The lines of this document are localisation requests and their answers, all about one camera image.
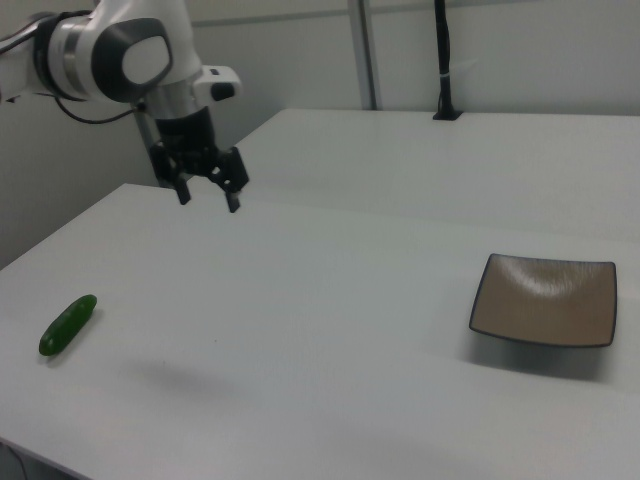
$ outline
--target wall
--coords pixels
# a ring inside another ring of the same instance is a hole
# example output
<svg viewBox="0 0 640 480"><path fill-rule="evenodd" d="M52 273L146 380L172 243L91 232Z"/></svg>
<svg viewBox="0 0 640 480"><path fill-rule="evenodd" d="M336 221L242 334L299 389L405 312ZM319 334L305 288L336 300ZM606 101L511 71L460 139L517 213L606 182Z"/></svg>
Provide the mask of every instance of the wall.
<svg viewBox="0 0 640 480"><path fill-rule="evenodd" d="M284 108L361 108L346 0L188 5L202 61L234 68L244 85L214 111L222 147Z"/></svg>
<svg viewBox="0 0 640 480"><path fill-rule="evenodd" d="M0 34L91 0L3 0ZM246 94L219 104L228 147L287 107L360 108L346 0L188 1L204 62L234 67ZM74 106L91 118L122 107ZM131 118L89 127L46 98L0 107L0 268L122 183L155 184Z"/></svg>
<svg viewBox="0 0 640 480"><path fill-rule="evenodd" d="M33 12L91 5L90 1L3 0L0 32L15 30ZM78 111L101 118L122 111L122 106L94 105ZM48 98L25 96L15 105L3 103L0 267L124 182L155 182L131 118L92 127L67 118Z"/></svg>
<svg viewBox="0 0 640 480"><path fill-rule="evenodd" d="M436 108L431 0L371 0L385 109ZM451 0L454 105L478 112L640 113L637 0Z"/></svg>

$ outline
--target brown plate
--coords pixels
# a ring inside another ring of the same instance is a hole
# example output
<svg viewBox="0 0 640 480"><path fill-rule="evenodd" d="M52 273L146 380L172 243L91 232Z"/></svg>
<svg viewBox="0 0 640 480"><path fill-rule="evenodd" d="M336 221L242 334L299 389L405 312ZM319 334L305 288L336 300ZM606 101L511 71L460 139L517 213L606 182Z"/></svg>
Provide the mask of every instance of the brown plate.
<svg viewBox="0 0 640 480"><path fill-rule="evenodd" d="M469 328L558 347L607 347L616 327L616 266L493 254Z"/></svg>

